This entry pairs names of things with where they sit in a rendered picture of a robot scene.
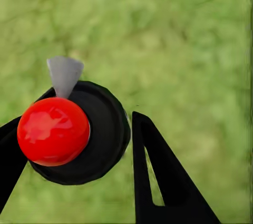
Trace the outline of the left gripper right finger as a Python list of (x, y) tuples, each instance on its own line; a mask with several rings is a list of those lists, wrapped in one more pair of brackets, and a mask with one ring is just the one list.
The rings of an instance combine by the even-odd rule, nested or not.
[[(132, 113), (136, 224), (221, 224), (152, 120)], [(146, 147), (165, 206), (152, 201)]]

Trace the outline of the pesticide atomizer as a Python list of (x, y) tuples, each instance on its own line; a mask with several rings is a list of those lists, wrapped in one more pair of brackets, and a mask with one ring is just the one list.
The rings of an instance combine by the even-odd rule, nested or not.
[(79, 81), (84, 63), (50, 57), (47, 65), (53, 87), (21, 116), (21, 151), (37, 173), (62, 186), (102, 178), (132, 139), (127, 114), (105, 87)]

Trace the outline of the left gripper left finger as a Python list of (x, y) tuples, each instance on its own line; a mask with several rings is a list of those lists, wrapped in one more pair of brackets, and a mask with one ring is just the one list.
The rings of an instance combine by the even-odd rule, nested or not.
[(28, 161), (17, 140), (20, 119), (17, 117), (0, 128), (0, 213)]

